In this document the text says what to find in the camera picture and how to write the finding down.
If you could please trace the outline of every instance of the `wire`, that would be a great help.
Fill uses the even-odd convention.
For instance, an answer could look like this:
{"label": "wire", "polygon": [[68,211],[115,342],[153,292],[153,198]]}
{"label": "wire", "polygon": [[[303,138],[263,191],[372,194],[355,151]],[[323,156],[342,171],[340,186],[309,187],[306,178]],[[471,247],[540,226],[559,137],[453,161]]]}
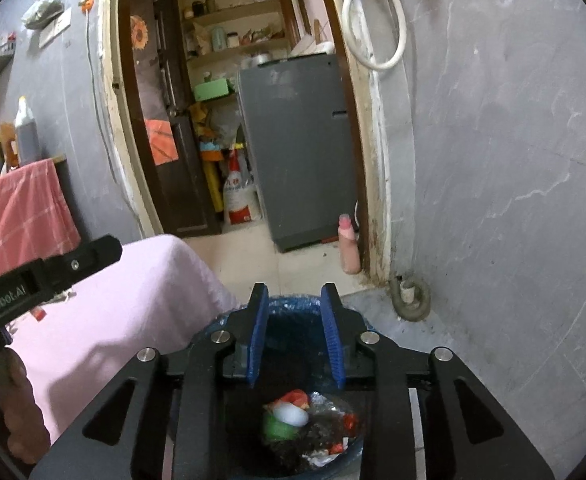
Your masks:
{"label": "wire", "polygon": [[389,70],[393,68],[400,62],[402,56],[404,54],[404,49],[406,48],[406,17],[404,16],[404,9],[402,8],[402,2],[400,0],[391,0],[393,4],[393,8],[395,9],[395,13],[397,14],[397,24],[399,27],[399,39],[397,42],[397,49],[393,57],[389,59],[387,62],[376,64],[368,59],[364,54],[362,54],[358,46],[355,42],[355,38],[353,36],[353,29],[351,27],[351,5],[353,4],[353,0],[344,0],[344,4],[342,6],[342,32],[344,35],[344,41],[346,42],[347,46],[349,47],[350,51],[355,56],[355,59],[358,60],[362,65],[367,67],[370,70],[375,70],[376,72],[381,72],[383,70]]}
{"label": "wire", "polygon": [[142,221],[139,219],[139,215],[133,209],[131,202],[129,202],[124,189],[119,184],[117,176],[115,175],[115,168],[113,167],[113,161],[110,158],[110,152],[108,150],[108,142],[106,142],[106,134],[104,133],[104,129],[102,128],[102,120],[100,119],[100,106],[98,104],[97,99],[97,89],[95,87],[95,71],[93,70],[92,66],[92,57],[90,55],[90,34],[89,34],[89,15],[90,11],[86,12],[86,56],[89,60],[89,69],[90,69],[90,88],[92,89],[92,97],[93,97],[93,106],[95,109],[95,118],[97,119],[97,127],[100,131],[100,137],[102,138],[102,145],[104,146],[104,152],[106,153],[106,160],[108,160],[108,169],[110,170],[110,176],[113,179],[113,183],[115,183],[115,187],[118,188],[119,194],[122,197],[122,200],[128,207],[128,210],[135,218],[135,222],[137,222],[137,227],[139,229],[140,236],[144,238],[144,228],[142,227]]}
{"label": "wire", "polygon": [[359,206],[359,200],[356,200],[355,201],[355,211],[353,211],[353,219],[355,220],[355,224],[356,224],[356,226],[358,226],[358,229],[359,229],[358,206]]}

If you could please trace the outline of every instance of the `jar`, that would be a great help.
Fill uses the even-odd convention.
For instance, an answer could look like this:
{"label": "jar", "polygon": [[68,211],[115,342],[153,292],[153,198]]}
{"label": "jar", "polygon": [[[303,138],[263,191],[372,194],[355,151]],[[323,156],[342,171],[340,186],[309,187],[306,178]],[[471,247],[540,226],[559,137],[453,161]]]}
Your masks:
{"label": "jar", "polygon": [[222,27],[215,27],[211,31],[213,52],[219,52],[227,47],[227,32]]}
{"label": "jar", "polygon": [[204,2],[200,0],[195,0],[191,4],[191,9],[193,10],[193,15],[197,18],[198,16],[204,16],[206,13],[206,7],[204,6]]}
{"label": "jar", "polygon": [[227,45],[228,48],[235,48],[236,46],[240,46],[240,36],[237,32],[229,32],[227,34]]}
{"label": "jar", "polygon": [[208,14],[211,14],[211,12],[215,12],[217,10],[217,4],[215,3],[215,0],[206,0],[206,6]]}

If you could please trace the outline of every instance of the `tile floor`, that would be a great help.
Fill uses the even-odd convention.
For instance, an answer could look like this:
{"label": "tile floor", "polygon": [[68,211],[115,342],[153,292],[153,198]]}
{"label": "tile floor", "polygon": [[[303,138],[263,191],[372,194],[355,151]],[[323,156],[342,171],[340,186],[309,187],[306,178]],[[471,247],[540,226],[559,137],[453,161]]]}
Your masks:
{"label": "tile floor", "polygon": [[258,282],[266,283],[272,296],[319,295],[328,282],[337,285],[341,296],[371,287],[366,275],[348,276],[342,272],[337,243],[280,254],[265,222],[185,241],[242,303],[248,301]]}

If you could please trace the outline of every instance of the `blue gripper pad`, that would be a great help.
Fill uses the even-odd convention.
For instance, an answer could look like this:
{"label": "blue gripper pad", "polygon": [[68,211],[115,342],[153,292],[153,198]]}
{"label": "blue gripper pad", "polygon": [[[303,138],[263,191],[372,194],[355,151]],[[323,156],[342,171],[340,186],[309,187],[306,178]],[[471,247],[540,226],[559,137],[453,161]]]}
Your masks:
{"label": "blue gripper pad", "polygon": [[260,307],[255,316],[253,325],[253,334],[248,352],[248,369],[246,380],[251,387],[255,386],[257,378],[260,376],[260,364],[262,363],[262,352],[264,350],[264,341],[266,338],[266,323],[269,320],[269,289],[265,286],[260,300]]}
{"label": "blue gripper pad", "polygon": [[329,298],[326,285],[322,287],[320,296],[320,314],[322,315],[322,325],[324,326],[324,338],[326,338],[326,349],[331,364],[331,373],[337,383],[337,387],[342,390],[346,383],[346,372],[344,370],[344,354],[340,333],[337,329],[335,316],[333,315],[333,305]]}

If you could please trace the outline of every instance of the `bag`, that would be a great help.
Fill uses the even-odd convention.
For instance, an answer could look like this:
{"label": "bag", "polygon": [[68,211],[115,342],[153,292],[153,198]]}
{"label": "bag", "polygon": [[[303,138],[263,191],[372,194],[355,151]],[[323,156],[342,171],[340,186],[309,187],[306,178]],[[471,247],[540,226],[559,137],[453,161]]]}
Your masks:
{"label": "bag", "polygon": [[224,184],[224,218],[227,225],[238,225],[262,218],[254,184],[243,186],[237,150],[231,151],[228,178]]}
{"label": "bag", "polygon": [[22,16],[24,27],[39,30],[64,12],[62,0],[37,0]]}

